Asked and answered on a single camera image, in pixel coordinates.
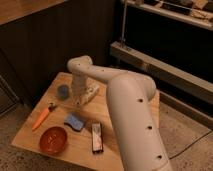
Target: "concrete floor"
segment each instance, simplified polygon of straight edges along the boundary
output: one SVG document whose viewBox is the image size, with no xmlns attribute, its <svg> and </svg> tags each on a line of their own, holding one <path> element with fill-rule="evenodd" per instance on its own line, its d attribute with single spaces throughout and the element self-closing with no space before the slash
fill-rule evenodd
<svg viewBox="0 0 213 171">
<path fill-rule="evenodd" d="M 19 105 L 0 118 L 0 171 L 83 171 L 80 166 L 44 157 L 10 145 L 30 110 Z M 168 156 L 171 157 L 209 129 L 182 113 L 160 104 L 160 134 Z M 174 171 L 213 171 L 213 133 L 195 143 L 180 156 L 171 160 Z"/>
</svg>

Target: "bowl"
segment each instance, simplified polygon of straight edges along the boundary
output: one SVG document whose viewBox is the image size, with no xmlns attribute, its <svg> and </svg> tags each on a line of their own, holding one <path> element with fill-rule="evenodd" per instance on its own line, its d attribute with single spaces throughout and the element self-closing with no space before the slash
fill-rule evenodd
<svg viewBox="0 0 213 171">
<path fill-rule="evenodd" d="M 64 128 L 54 126 L 47 129 L 40 138 L 40 149 L 43 153 L 54 155 L 62 152 L 67 144 L 67 132 Z"/>
</svg>

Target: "carrot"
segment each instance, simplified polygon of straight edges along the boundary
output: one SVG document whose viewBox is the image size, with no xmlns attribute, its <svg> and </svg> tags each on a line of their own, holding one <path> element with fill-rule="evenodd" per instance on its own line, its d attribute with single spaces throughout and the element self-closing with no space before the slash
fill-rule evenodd
<svg viewBox="0 0 213 171">
<path fill-rule="evenodd" d="M 33 125 L 32 128 L 33 131 L 35 131 L 41 125 L 41 123 L 47 118 L 49 112 L 50 112 L 49 108 L 45 108 L 43 112 L 41 112 L 41 114 L 38 116 Z"/>
</svg>

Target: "wooden table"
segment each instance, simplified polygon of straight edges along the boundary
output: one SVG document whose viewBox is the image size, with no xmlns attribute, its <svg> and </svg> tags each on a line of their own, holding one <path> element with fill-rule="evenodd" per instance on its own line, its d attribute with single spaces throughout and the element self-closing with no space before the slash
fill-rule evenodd
<svg viewBox="0 0 213 171">
<path fill-rule="evenodd" d="M 90 103 L 80 109 L 72 105 L 71 97 L 66 99 L 65 101 L 60 101 L 56 97 L 57 87 L 61 84 L 67 84 L 70 87 L 71 80 L 71 74 L 61 72 L 57 75 L 53 83 L 50 85 L 46 93 L 43 95 L 39 103 L 29 115 L 26 122 L 23 124 L 22 128 L 15 136 L 12 145 L 36 153 L 41 153 L 38 143 L 42 133 L 49 127 L 61 126 L 68 133 L 68 145 L 62 153 L 51 157 L 95 170 L 123 170 L 116 138 L 106 106 L 106 86 L 95 80 L 88 79 L 88 83 L 97 82 L 100 85 L 100 90 L 98 95 L 96 95 Z M 49 114 L 48 118 L 35 132 L 32 132 L 32 124 L 34 123 L 38 114 L 44 108 L 46 108 L 50 102 L 57 104 L 58 107 Z M 158 91 L 155 98 L 151 101 L 150 105 L 153 112 L 153 117 L 158 126 Z M 87 123 L 80 133 L 74 132 L 70 127 L 63 124 L 64 119 L 70 112 L 77 112 L 87 119 Z M 91 148 L 91 124 L 94 121 L 101 122 L 103 126 L 102 131 L 104 152 L 98 155 L 94 155 Z"/>
<path fill-rule="evenodd" d="M 0 25 L 65 1 L 66 0 L 0 0 Z"/>
</svg>

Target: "gray cup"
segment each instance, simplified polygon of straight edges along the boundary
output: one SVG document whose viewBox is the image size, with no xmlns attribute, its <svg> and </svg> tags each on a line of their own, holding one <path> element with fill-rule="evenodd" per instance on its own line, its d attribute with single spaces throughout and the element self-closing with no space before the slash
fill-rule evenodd
<svg viewBox="0 0 213 171">
<path fill-rule="evenodd" d="M 66 84 L 58 86 L 57 96 L 60 100 L 67 99 L 69 97 L 69 87 Z"/>
</svg>

